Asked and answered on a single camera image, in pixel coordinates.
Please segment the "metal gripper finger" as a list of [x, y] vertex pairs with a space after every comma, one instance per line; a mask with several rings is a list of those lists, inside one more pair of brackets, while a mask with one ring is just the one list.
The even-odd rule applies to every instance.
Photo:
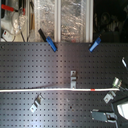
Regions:
[[122, 58], [122, 63], [123, 63], [123, 65], [124, 65], [124, 67], [125, 67], [126, 69], [128, 69], [128, 66], [127, 66], [127, 64], [126, 64], [126, 62], [125, 62], [125, 58], [124, 58], [124, 57]]
[[122, 81], [119, 78], [115, 77], [114, 78], [114, 81], [113, 81], [113, 86], [115, 88], [120, 88], [121, 87], [121, 84], [122, 84]]

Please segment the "grey robot gripper body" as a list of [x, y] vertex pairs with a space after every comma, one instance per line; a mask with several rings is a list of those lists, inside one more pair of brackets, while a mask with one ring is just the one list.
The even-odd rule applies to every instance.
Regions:
[[116, 115], [128, 121], [128, 97], [114, 101], [112, 109]]

